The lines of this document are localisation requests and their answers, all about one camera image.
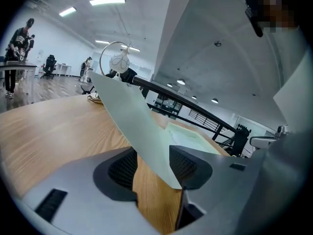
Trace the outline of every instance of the gray panel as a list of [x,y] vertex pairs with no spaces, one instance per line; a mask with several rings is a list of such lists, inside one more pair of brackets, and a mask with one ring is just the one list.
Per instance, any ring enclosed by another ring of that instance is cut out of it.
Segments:
[[[259,150],[251,159],[226,157],[180,147],[208,162],[213,173],[210,179],[196,190],[185,190],[185,206],[195,205],[204,215],[178,230],[175,234],[229,234],[234,232],[258,176],[265,154]],[[246,164],[244,171],[230,168],[233,163]]]
[[158,234],[141,215],[136,202],[111,200],[92,179],[100,163],[127,149],[72,161],[33,187],[23,201],[34,210],[53,188],[68,192],[51,224],[70,234]]

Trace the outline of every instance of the humanoid robot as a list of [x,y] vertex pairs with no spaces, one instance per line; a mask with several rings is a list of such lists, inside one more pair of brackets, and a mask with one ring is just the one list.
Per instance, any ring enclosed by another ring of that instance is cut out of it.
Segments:
[[87,83],[88,78],[88,71],[90,69],[90,60],[91,57],[88,57],[85,62],[82,63],[81,70],[80,70],[80,81]]

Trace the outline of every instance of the black metal frame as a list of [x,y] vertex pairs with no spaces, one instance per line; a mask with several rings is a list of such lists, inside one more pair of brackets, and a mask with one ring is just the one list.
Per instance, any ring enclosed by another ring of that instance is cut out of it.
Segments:
[[209,129],[209,128],[204,127],[203,125],[200,125],[200,124],[195,123],[195,122],[193,122],[193,121],[190,121],[190,120],[188,120],[188,119],[182,118],[181,116],[177,116],[177,115],[175,115],[175,114],[173,114],[173,113],[171,113],[171,112],[168,112],[168,111],[166,111],[166,110],[164,110],[164,109],[160,109],[160,108],[158,108],[158,107],[156,107],[156,106],[154,106],[154,105],[152,105],[152,104],[148,104],[148,103],[147,103],[147,105],[149,106],[149,108],[153,108],[153,109],[159,110],[159,111],[164,112],[164,113],[166,113],[166,114],[168,114],[168,115],[173,115],[173,116],[175,116],[175,117],[178,118],[178,119],[181,119],[181,120],[186,121],[187,123],[191,123],[191,124],[193,124],[193,125],[195,125],[195,126],[198,126],[198,127],[203,128],[203,129],[205,129],[205,130],[207,130],[207,131],[213,132],[213,133],[215,133],[215,135],[217,135],[217,136],[219,135],[219,136],[222,136],[222,137],[224,137],[224,138],[228,138],[229,140],[235,141],[233,138],[230,138],[230,137],[228,137],[228,136],[225,136],[225,135],[223,135],[223,134],[221,134],[221,133],[219,133],[219,132],[217,132],[217,131],[213,131],[213,130],[211,130],[211,129]]
[[167,97],[167,98],[173,100],[174,102],[177,102],[177,103],[180,103],[181,105],[187,106],[188,108],[191,109],[190,113],[191,112],[197,113],[197,115],[193,116],[193,118],[196,119],[197,117],[200,117],[200,118],[203,118],[204,121],[203,121],[202,125],[200,125],[200,124],[197,124],[195,122],[192,122],[190,120],[187,120],[185,118],[178,116],[178,113],[177,113],[177,115],[175,115],[172,112],[158,108],[158,107],[151,105],[151,104],[148,104],[149,108],[158,110],[159,113],[162,112],[162,113],[167,114],[168,116],[174,116],[175,118],[184,120],[188,123],[191,123],[195,126],[203,128],[207,131],[213,132],[214,136],[213,136],[212,140],[214,140],[214,141],[218,135],[227,138],[228,139],[227,141],[229,141],[229,140],[234,141],[233,138],[229,138],[229,137],[221,134],[221,131],[226,130],[226,129],[231,130],[234,134],[236,134],[237,131],[234,127],[230,126],[229,124],[227,124],[223,120],[219,119],[217,116],[215,116],[215,115],[211,114],[210,112],[206,111],[205,109],[201,108],[199,105],[195,104],[194,102],[189,101],[188,99],[178,95],[177,93],[170,91],[169,89],[166,89],[164,87],[161,87],[160,85],[148,82],[148,81],[141,79],[139,77],[136,77],[136,76],[133,79],[133,84],[143,88],[143,92],[145,92],[145,93],[142,92],[143,96],[147,95],[147,93],[148,93],[147,90],[156,92],[156,93],[158,93],[164,97]]
[[194,111],[198,112],[199,114],[202,114],[203,116],[205,116],[209,120],[222,125],[225,129],[231,130],[232,132],[236,133],[236,129],[234,127],[230,126],[228,123],[224,122],[223,120],[221,120],[217,116],[213,115],[212,113],[208,112],[207,110],[201,108],[199,105],[195,104],[194,102],[189,101],[186,98],[178,95],[177,93],[174,93],[174,92],[172,92],[166,88],[161,87],[160,85],[148,82],[148,81],[141,79],[139,77],[136,77],[136,76],[133,79],[133,84],[140,86],[140,87],[143,87],[145,89],[149,89],[150,91],[162,94],[162,95],[180,103],[181,105],[185,105],[188,108],[190,108],[191,110],[194,110]]

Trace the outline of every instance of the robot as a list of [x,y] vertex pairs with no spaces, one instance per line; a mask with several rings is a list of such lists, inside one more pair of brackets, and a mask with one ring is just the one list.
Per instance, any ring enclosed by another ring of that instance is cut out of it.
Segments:
[[279,126],[277,132],[275,133],[275,137],[252,137],[250,138],[250,145],[254,146],[256,150],[258,149],[266,149],[272,143],[278,141],[279,139],[283,138],[284,136],[288,135],[289,127],[288,125]]
[[88,71],[90,69],[90,60],[92,60],[92,58],[88,57],[86,61],[82,63],[82,66],[81,66],[80,81],[83,83],[87,83]]

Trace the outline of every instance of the fluorescent light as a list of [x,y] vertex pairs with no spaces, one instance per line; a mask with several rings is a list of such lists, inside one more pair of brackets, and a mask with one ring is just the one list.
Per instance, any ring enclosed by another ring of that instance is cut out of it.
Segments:
[[105,3],[125,3],[126,0],[92,0],[89,1],[92,6],[99,5],[99,4],[105,4]]
[[96,40],[96,42],[97,42],[97,43],[101,43],[101,44],[107,44],[107,45],[109,44],[109,42],[107,42],[107,41]]
[[179,80],[177,80],[177,82],[179,83],[179,84],[182,84],[182,85],[185,85],[186,83],[185,83],[185,80],[183,80],[183,79],[179,79]]
[[135,51],[139,51],[140,52],[140,50],[139,49],[136,49],[136,48],[133,48],[133,47],[128,47],[129,49],[132,49],[132,50],[135,50]]
[[60,15],[61,17],[65,17],[66,15],[68,15],[68,14],[74,12],[74,11],[76,11],[76,9],[75,9],[74,7],[72,7],[72,8],[70,8],[70,9],[67,9],[67,10],[61,12],[59,15]]

